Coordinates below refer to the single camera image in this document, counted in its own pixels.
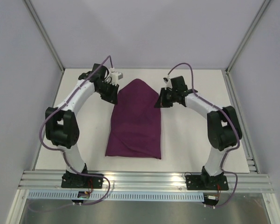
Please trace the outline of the aluminium frame post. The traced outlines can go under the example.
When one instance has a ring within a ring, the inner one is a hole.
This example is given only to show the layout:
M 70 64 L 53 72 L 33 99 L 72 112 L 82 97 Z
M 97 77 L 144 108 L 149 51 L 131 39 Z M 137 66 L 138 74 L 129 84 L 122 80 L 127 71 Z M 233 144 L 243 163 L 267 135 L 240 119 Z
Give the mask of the aluminium frame post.
M 272 3 L 272 0 L 262 1 L 262 4 L 261 4 L 260 8 L 258 9 L 257 13 L 255 14 L 251 24 L 249 25 L 247 31 L 245 32 L 244 37 L 242 38 L 239 46 L 237 47 L 237 49 L 236 49 L 234 55 L 232 56 L 228 66 L 225 69 L 225 72 L 226 72 L 227 75 L 230 74 L 232 68 L 234 67 L 235 63 L 239 59 L 241 53 L 244 51 L 246 45 L 248 44 L 250 38 L 252 37 L 252 35 L 255 32 L 258 24 L 260 23 L 260 21 L 264 17 L 264 15 L 265 15 L 266 11 L 268 10 L 268 8 L 270 7 L 271 3 Z
M 32 20 L 34 21 L 37 29 L 39 30 L 46 46 L 48 47 L 48 49 L 49 49 L 49 51 L 50 51 L 50 53 L 51 53 L 51 55 L 54 59 L 54 61 L 56 62 L 57 66 L 59 67 L 60 71 L 62 73 L 64 73 L 65 67 L 64 67 L 64 65 L 63 65 L 55 47 L 53 46 L 53 43 L 52 43 L 52 41 L 51 41 L 47 31 L 46 31 L 41 19 L 40 19 L 40 16 L 37 13 L 37 10 L 36 10 L 33 2 L 31 0 L 23 0 L 22 2 L 24 3 L 24 5 L 27 8 L 29 14 L 31 15 Z

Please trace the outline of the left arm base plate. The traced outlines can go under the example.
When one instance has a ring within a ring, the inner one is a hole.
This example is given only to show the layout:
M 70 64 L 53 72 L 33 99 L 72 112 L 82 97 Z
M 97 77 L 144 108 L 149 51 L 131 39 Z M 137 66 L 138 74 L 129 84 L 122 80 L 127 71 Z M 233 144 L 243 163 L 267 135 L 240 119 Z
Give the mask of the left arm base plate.
M 65 189 L 101 189 L 103 183 L 102 174 L 91 174 L 91 176 L 78 175 L 66 172 L 62 176 L 61 188 Z

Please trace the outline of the purple cloth mat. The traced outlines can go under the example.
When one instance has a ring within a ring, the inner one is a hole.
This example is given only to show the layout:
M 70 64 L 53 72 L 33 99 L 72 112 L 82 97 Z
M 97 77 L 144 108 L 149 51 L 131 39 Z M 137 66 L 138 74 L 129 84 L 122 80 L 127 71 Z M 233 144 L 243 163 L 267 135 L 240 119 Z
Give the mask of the purple cloth mat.
M 118 92 L 111 116 L 106 156 L 161 159 L 159 95 L 140 79 Z

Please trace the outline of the left aluminium frame post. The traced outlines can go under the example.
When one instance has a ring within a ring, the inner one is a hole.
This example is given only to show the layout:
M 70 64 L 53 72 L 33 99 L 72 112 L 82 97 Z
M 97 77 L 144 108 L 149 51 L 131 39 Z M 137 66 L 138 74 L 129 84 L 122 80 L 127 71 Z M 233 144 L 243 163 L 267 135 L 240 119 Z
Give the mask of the left aluminium frame post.
M 48 49 L 49 49 L 49 51 L 50 51 L 50 53 L 51 53 L 51 55 L 54 59 L 54 61 L 56 62 L 57 66 L 59 67 L 60 71 L 62 73 L 64 73 L 65 67 L 64 67 L 64 65 L 63 65 L 55 47 L 53 46 L 53 43 L 52 43 L 52 41 L 51 41 L 47 31 L 46 31 L 41 19 L 40 19 L 40 16 L 37 13 L 37 10 L 36 10 L 33 2 L 31 0 L 23 0 L 22 2 L 24 3 L 24 5 L 27 8 L 29 14 L 31 15 L 32 20 L 34 21 L 37 29 L 39 30 L 46 46 L 48 47 Z

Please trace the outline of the aluminium rail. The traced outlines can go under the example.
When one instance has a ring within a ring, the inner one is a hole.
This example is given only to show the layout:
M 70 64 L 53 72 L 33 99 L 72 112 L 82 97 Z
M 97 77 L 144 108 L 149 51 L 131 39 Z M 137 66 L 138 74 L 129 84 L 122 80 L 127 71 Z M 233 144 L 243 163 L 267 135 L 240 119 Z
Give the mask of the aluminium rail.
M 18 189 L 61 189 L 63 170 L 24 171 Z M 101 171 L 114 191 L 186 192 L 188 181 L 179 172 Z M 273 193 L 266 174 L 238 174 L 237 193 Z
M 252 140 L 247 128 L 247 123 L 244 118 L 243 110 L 240 105 L 240 101 L 236 94 L 236 90 L 231 78 L 231 73 L 228 73 L 225 69 L 221 70 L 223 79 L 225 82 L 225 86 L 227 89 L 227 93 L 231 102 L 231 105 L 235 108 L 238 116 L 238 121 L 242 130 L 242 139 L 241 145 L 243 146 L 243 150 L 245 152 L 245 157 L 247 160 L 248 168 L 250 173 L 259 174 L 259 168 L 257 165 L 257 158 L 254 154 Z

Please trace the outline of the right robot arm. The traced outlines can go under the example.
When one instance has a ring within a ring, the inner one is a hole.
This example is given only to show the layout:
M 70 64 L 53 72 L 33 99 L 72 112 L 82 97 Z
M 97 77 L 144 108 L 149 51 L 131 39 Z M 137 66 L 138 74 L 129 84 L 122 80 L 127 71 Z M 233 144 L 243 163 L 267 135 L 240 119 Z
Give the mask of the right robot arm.
M 234 107 L 219 107 L 204 99 L 194 88 L 189 89 L 182 76 L 164 79 L 155 108 L 170 108 L 179 103 L 190 108 L 207 120 L 210 154 L 202 168 L 200 181 L 206 189 L 212 189 L 224 180 L 224 162 L 228 153 L 239 146 L 241 128 Z

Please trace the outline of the aluminium front rail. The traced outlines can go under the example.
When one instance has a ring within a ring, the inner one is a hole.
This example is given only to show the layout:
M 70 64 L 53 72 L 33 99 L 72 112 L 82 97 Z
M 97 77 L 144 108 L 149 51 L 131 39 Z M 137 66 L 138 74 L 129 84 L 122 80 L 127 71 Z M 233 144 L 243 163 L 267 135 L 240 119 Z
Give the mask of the aluminium front rail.
M 24 171 L 18 189 L 61 189 L 63 170 Z M 188 181 L 179 172 L 101 171 L 114 191 L 186 192 Z M 237 193 L 273 193 L 266 174 L 238 174 Z

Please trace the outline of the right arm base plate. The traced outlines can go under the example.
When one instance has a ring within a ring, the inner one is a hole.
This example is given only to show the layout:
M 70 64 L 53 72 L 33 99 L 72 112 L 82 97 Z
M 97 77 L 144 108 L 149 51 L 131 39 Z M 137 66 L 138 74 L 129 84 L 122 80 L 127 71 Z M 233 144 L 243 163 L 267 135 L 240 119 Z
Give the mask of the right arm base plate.
M 225 175 L 219 175 L 219 177 L 211 177 L 210 180 L 207 181 L 204 181 L 201 175 L 185 175 L 185 183 L 187 190 L 229 190 L 227 178 Z

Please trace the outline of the right side aluminium rail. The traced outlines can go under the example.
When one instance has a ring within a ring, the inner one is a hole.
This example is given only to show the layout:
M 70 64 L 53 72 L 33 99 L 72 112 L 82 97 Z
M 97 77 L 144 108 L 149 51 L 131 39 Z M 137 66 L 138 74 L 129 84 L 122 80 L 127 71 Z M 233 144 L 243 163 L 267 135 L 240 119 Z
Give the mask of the right side aluminium rail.
M 240 101 L 236 94 L 236 90 L 231 78 L 231 73 L 228 73 L 225 69 L 221 70 L 223 79 L 225 82 L 225 86 L 227 89 L 227 93 L 231 102 L 231 105 L 235 108 L 238 116 L 238 121 L 242 130 L 242 139 L 241 145 L 243 146 L 243 150 L 245 152 L 245 157 L 247 160 L 248 168 L 250 173 L 259 174 L 259 168 L 257 165 L 257 158 L 254 154 L 252 140 L 247 128 L 247 123 L 244 118 L 243 110 L 240 105 Z

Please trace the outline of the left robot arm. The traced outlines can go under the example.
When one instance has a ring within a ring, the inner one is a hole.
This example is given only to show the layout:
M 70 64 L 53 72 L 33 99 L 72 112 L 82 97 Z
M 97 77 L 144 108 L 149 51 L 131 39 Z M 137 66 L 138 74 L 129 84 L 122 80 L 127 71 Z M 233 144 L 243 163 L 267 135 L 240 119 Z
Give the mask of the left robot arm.
M 102 100 L 116 105 L 118 103 L 119 80 L 123 73 L 108 69 L 101 64 L 94 64 L 91 71 L 82 73 L 77 78 L 77 84 L 70 94 L 56 107 L 49 107 L 45 111 L 45 121 L 41 130 L 45 131 L 46 139 L 54 148 L 42 145 L 51 151 L 62 153 L 67 165 L 67 172 L 73 174 L 72 181 L 78 187 L 88 183 L 88 175 L 77 142 L 80 130 L 77 115 L 86 100 L 98 93 Z

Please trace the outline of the right aluminium frame post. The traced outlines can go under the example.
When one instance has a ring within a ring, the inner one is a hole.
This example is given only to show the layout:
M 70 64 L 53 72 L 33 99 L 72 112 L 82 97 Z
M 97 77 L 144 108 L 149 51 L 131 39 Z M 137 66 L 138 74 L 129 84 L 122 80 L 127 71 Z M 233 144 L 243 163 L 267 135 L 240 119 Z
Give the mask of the right aluminium frame post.
M 252 37 L 252 35 L 255 32 L 258 24 L 260 23 L 260 21 L 264 17 L 264 15 L 265 15 L 266 11 L 268 10 L 268 8 L 270 7 L 271 3 L 272 3 L 272 0 L 262 1 L 262 4 L 261 4 L 260 8 L 258 9 L 257 13 L 255 14 L 251 24 L 249 25 L 247 31 L 245 32 L 244 37 L 242 38 L 239 46 L 237 47 L 237 49 L 236 49 L 234 55 L 232 56 L 228 66 L 225 69 L 225 72 L 226 72 L 227 75 L 230 74 L 232 68 L 234 67 L 235 63 L 239 59 L 241 53 L 244 51 L 246 45 L 248 44 L 250 38 Z

